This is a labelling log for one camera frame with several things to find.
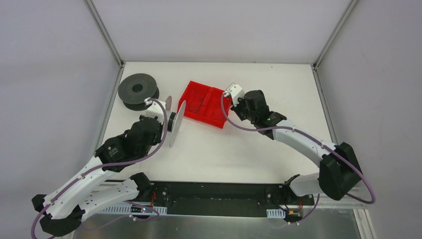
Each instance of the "red plastic case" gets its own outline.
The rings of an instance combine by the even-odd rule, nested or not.
[[[223,90],[190,81],[179,100],[178,110],[186,101],[185,116],[219,128],[224,127],[226,119],[221,112],[220,98]],[[228,115],[230,99],[223,100],[225,112]]]

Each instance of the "white wall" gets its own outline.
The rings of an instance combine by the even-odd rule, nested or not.
[[[92,154],[118,67],[81,0],[2,0],[0,32],[0,238],[23,239],[31,198]]]
[[[422,234],[422,1],[363,0],[319,76],[339,140],[378,196],[378,238]]]
[[[313,63],[350,0],[95,0],[123,60]]]

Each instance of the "red box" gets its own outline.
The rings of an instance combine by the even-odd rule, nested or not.
[[[186,101],[185,116],[219,128],[224,127],[226,119],[221,111],[221,95],[223,90],[190,81],[179,100],[179,111],[183,101]],[[228,115],[230,99],[224,97],[224,109]]]

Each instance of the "white tabletop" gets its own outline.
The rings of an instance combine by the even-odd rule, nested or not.
[[[172,111],[177,111],[191,80],[222,90],[233,82],[245,92],[262,90],[270,110],[330,140],[310,65],[127,62],[121,80],[136,73],[154,77],[159,99],[172,96]],[[141,113],[127,109],[116,95],[104,140],[129,129]],[[229,117],[253,127],[232,111]],[[242,131],[228,122],[220,129],[185,117],[172,148],[165,142],[156,155],[126,167],[115,179],[138,172],[155,181],[282,183],[298,173],[315,173],[317,167],[292,148],[257,132]]]

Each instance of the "hole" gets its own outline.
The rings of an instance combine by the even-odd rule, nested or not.
[[[132,87],[133,92],[140,92],[144,87],[141,84],[136,84]]]

